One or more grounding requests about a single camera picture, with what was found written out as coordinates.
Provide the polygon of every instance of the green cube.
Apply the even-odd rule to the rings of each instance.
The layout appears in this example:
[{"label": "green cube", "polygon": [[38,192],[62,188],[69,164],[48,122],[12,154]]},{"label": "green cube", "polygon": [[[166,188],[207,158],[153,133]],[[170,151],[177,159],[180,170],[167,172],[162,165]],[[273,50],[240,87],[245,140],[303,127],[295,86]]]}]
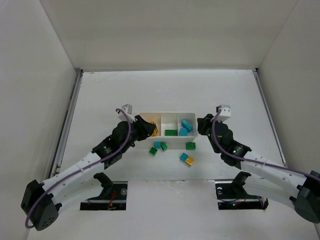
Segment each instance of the green cube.
[{"label": "green cube", "polygon": [[165,130],[164,131],[165,136],[178,136],[178,130]]},{"label": "green cube", "polygon": [[162,142],[161,143],[161,148],[162,148],[163,151],[165,151],[165,150],[168,149],[168,146],[167,146],[167,144],[165,142]]},{"label": "green cube", "polygon": [[187,150],[195,150],[196,149],[196,143],[195,142],[187,142],[185,144],[185,149],[187,149]]},{"label": "green cube", "polygon": [[154,148],[154,147],[152,147],[152,148],[150,149],[150,151],[149,151],[149,153],[150,153],[151,155],[153,155],[153,156],[155,156],[155,155],[157,154],[157,152],[158,152],[158,149],[156,149],[156,148]]}]

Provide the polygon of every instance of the metal bar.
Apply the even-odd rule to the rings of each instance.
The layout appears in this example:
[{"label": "metal bar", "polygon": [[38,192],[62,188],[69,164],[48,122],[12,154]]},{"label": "metal bar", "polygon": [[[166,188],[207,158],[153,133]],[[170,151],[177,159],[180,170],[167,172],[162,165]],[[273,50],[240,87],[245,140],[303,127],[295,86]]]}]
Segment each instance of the metal bar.
[{"label": "metal bar", "polygon": [[255,82],[256,82],[258,90],[260,92],[260,96],[262,98],[262,102],[263,102],[266,114],[268,116],[268,119],[269,119],[269,122],[270,122],[270,125],[271,125],[271,128],[272,128],[272,132],[273,132],[273,136],[275,138],[276,145],[277,145],[278,150],[280,152],[281,160],[283,162],[283,165],[285,167],[287,167],[287,162],[286,162],[286,159],[285,159],[285,155],[284,155],[284,152],[282,150],[282,147],[281,147],[281,144],[280,144],[280,141],[279,141],[279,138],[278,138],[278,134],[277,134],[277,131],[276,131],[276,128],[275,128],[275,124],[274,124],[274,121],[272,119],[272,116],[271,116],[271,113],[270,113],[270,110],[269,110],[269,107],[268,107],[268,104],[267,104],[267,100],[266,100],[264,91],[262,89],[261,83],[260,83],[259,75],[258,75],[257,71],[252,71],[252,72],[253,72],[253,76],[254,76]]},{"label": "metal bar", "polygon": [[66,113],[64,116],[61,132],[59,135],[58,143],[56,145],[50,170],[47,175],[48,178],[51,178],[52,176],[54,176],[56,172],[56,166],[61,165],[64,153],[65,153],[67,139],[68,139],[68,135],[71,127],[72,118],[75,112],[75,107],[76,107],[77,98],[80,91],[82,76],[83,76],[83,70],[76,68],[75,71],[76,71],[76,76],[75,76],[72,92],[71,92],[68,107],[66,109]]}]

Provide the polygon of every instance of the yellow object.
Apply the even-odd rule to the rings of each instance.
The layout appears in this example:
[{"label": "yellow object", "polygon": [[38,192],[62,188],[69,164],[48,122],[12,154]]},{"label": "yellow object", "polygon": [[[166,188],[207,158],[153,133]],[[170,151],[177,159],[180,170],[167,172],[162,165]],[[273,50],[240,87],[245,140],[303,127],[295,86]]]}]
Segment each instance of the yellow object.
[{"label": "yellow object", "polygon": [[158,136],[158,128],[157,128],[156,123],[155,123],[154,121],[150,121],[149,123],[155,125],[155,130],[153,131],[151,137],[156,137],[156,136]]},{"label": "yellow object", "polygon": [[194,159],[192,157],[188,157],[187,160],[185,161],[186,164],[188,164],[189,166],[191,166],[194,163]]}]

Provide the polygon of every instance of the blue block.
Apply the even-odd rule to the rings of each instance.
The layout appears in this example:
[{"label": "blue block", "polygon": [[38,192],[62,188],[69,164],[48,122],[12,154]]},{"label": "blue block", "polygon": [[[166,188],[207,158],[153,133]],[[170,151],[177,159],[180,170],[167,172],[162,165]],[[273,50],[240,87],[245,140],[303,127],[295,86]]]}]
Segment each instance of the blue block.
[{"label": "blue block", "polygon": [[188,133],[190,133],[193,129],[193,127],[186,120],[182,120],[181,125],[188,131]]},{"label": "blue block", "polygon": [[187,154],[185,154],[185,153],[182,153],[182,155],[180,156],[180,160],[182,161],[182,162],[186,162],[187,161],[187,159],[188,159],[188,155]]},{"label": "blue block", "polygon": [[161,148],[161,142],[160,142],[160,141],[155,141],[155,142],[154,142],[154,147],[155,147],[156,149],[160,149],[160,148]]},{"label": "blue block", "polygon": [[180,128],[179,136],[188,136],[188,130],[184,127]]}]

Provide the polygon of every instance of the green block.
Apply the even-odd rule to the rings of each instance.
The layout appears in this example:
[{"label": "green block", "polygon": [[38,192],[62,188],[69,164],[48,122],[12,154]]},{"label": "green block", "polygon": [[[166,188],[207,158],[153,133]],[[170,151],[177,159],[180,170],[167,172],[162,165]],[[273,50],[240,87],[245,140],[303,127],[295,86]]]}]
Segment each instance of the green block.
[{"label": "green block", "polygon": [[161,148],[162,148],[163,151],[165,151],[165,150],[168,149],[168,146],[167,146],[167,144],[165,142],[162,142],[161,143]]},{"label": "green block", "polygon": [[149,151],[149,153],[150,153],[151,155],[153,155],[153,156],[155,156],[155,155],[157,154],[157,152],[158,152],[158,149],[156,149],[156,148],[154,148],[154,147],[152,147],[152,148],[150,149],[150,151]]},{"label": "green block", "polygon": [[178,136],[178,130],[165,130],[165,136]]},{"label": "green block", "polygon": [[185,144],[185,149],[187,149],[187,150],[195,150],[196,149],[196,143],[195,142],[187,142]]}]

